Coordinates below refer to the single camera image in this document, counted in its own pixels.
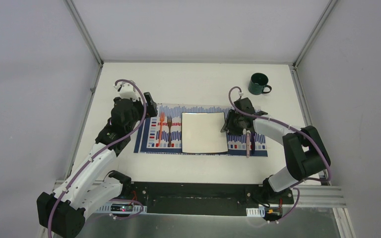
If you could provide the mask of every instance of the white wall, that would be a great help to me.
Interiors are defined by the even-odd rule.
[[[34,237],[97,73],[63,0],[0,1],[0,237]]]
[[[381,1],[341,0],[299,77],[357,237],[381,237]]]
[[[293,62],[329,0],[75,0],[104,60]]]

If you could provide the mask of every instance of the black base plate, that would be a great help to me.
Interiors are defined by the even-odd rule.
[[[131,190],[147,206],[147,213],[246,216],[246,208],[257,208],[251,196],[262,189],[258,184],[134,182]],[[293,197],[282,197],[293,204]]]

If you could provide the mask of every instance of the cable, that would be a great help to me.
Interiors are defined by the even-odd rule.
[[[138,201],[135,201],[135,200],[127,200],[127,199],[111,199],[110,201],[112,202],[130,202],[130,203],[136,203],[138,204],[139,206],[141,206],[141,210],[135,214],[132,214],[132,215],[129,215],[127,217],[116,217],[116,216],[112,216],[114,217],[115,220],[127,220],[127,219],[131,219],[131,218],[134,218],[136,216],[138,216],[141,212],[144,211],[144,205]]]
[[[136,192],[132,191],[131,193],[133,194],[132,200],[134,200],[134,201],[137,200],[138,198],[136,197]]]
[[[270,208],[270,207],[271,207],[271,205],[270,205],[269,203],[262,203],[262,202],[260,202],[259,200],[257,200],[257,199],[255,198],[255,196],[252,196],[252,200],[255,201],[256,203],[258,203],[258,204],[260,204],[260,205],[266,207],[266,208]]]
[[[116,171],[116,170],[110,170],[109,172],[107,172],[106,176],[104,176],[104,178],[103,178],[103,182],[104,182],[104,180],[106,179],[107,175],[109,175],[111,172],[115,172],[115,171]]]
[[[106,150],[107,148],[111,147],[112,145],[114,144],[117,144],[121,141],[123,141],[124,139],[128,138],[130,135],[132,135],[135,131],[137,131],[141,126],[142,124],[144,123],[144,120],[145,120],[145,116],[147,114],[147,102],[145,101],[145,97],[143,95],[143,93],[141,92],[141,90],[132,82],[132,81],[129,81],[129,80],[126,80],[126,79],[118,79],[116,80],[115,82],[115,85],[117,85],[119,82],[126,82],[126,83],[129,83],[130,85],[132,85],[139,93],[139,95],[141,96],[141,99],[142,99],[142,104],[144,105],[144,112],[142,114],[142,118],[141,118],[141,121],[139,122],[138,126],[135,127],[131,132],[129,132],[127,135],[125,135],[124,137],[118,139],[118,140],[115,140],[113,141],[112,143],[106,145],[105,147],[103,147],[101,150],[97,151],[93,156],[91,156],[91,159],[94,160],[94,158],[96,158],[99,154],[101,154],[101,152],[103,152],[104,150]],[[90,164],[91,161],[87,161],[79,170],[78,172],[76,172],[76,174],[72,177],[71,181],[66,185],[65,187],[65,191],[63,191],[60,196],[57,198],[55,204],[53,205],[53,208],[52,210],[50,211],[50,215],[49,215],[49,221],[47,223],[47,234],[48,234],[48,237],[49,238],[52,238],[52,221],[53,221],[53,216],[55,214],[55,211],[56,211],[56,208],[58,206],[58,204],[61,202],[62,200],[62,197],[66,194],[66,192],[68,191],[68,189],[71,187],[71,185],[73,184],[73,182],[77,179],[77,177],[81,174],[81,172],[88,166],[88,164]]]
[[[278,207],[278,210],[282,213],[282,198],[280,198],[280,206]]]
[[[286,216],[288,216],[293,210],[294,208],[296,208],[297,204],[299,203],[299,199],[300,199],[300,190],[296,187],[293,188],[294,190],[297,191],[297,198],[296,198],[296,202],[294,202],[294,205],[293,207],[291,207],[290,211],[288,211],[284,216],[282,216],[280,219],[278,219],[277,221],[282,221],[282,219],[284,219]]]
[[[233,91],[233,89],[238,89],[239,90],[239,96],[240,96],[240,98],[242,98],[242,89],[239,86],[234,86],[229,91],[229,101],[230,101],[231,106],[233,106],[234,110],[236,110],[240,114],[243,114],[243,115],[248,116],[248,117],[259,118],[259,119],[263,119],[263,120],[269,120],[269,121],[275,122],[277,124],[280,124],[282,126],[285,126],[285,127],[289,128],[290,130],[295,131],[295,132],[299,133],[300,135],[304,136],[304,138],[306,138],[313,145],[313,147],[316,149],[317,153],[319,154],[320,158],[322,159],[323,164],[325,165],[326,171],[328,173],[328,178],[326,180],[320,180],[320,179],[317,179],[317,178],[306,178],[305,180],[314,180],[314,181],[319,181],[319,182],[329,182],[332,179],[331,169],[329,167],[328,162],[326,161],[325,156],[323,155],[323,153],[319,149],[318,145],[315,143],[315,141],[313,141],[313,139],[310,136],[308,136],[304,132],[302,132],[300,130],[297,130],[296,128],[294,128],[294,127],[292,127],[292,126],[290,126],[290,125],[288,125],[288,124],[286,124],[286,123],[284,123],[284,122],[282,122],[280,120],[273,119],[273,118],[262,117],[262,116],[257,116],[257,115],[252,115],[252,114],[249,114],[249,113],[242,112],[242,110],[238,109],[236,107],[236,105],[234,105],[233,101],[231,100],[231,92]],[[277,220],[277,222],[281,221],[283,218],[288,216],[294,210],[294,208],[297,206],[297,204],[299,203],[300,190],[298,188],[294,187],[294,186],[299,185],[301,182],[303,182],[303,180],[299,181],[299,182],[297,182],[297,183],[295,183],[295,184],[290,186],[290,188],[293,188],[294,190],[297,191],[296,202],[294,203],[294,205],[290,209],[290,211],[288,211],[281,219]]]

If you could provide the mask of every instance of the mug handle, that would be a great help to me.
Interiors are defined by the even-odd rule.
[[[269,85],[265,85],[265,88],[269,88],[269,91],[268,91],[268,92],[264,92],[264,91],[262,91],[263,94],[270,93],[270,92],[272,91],[272,87],[269,86]]]

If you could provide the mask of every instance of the green mug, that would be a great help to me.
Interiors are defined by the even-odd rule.
[[[249,82],[249,92],[254,95],[270,93],[272,87],[268,85],[268,77],[263,73],[254,73]]]

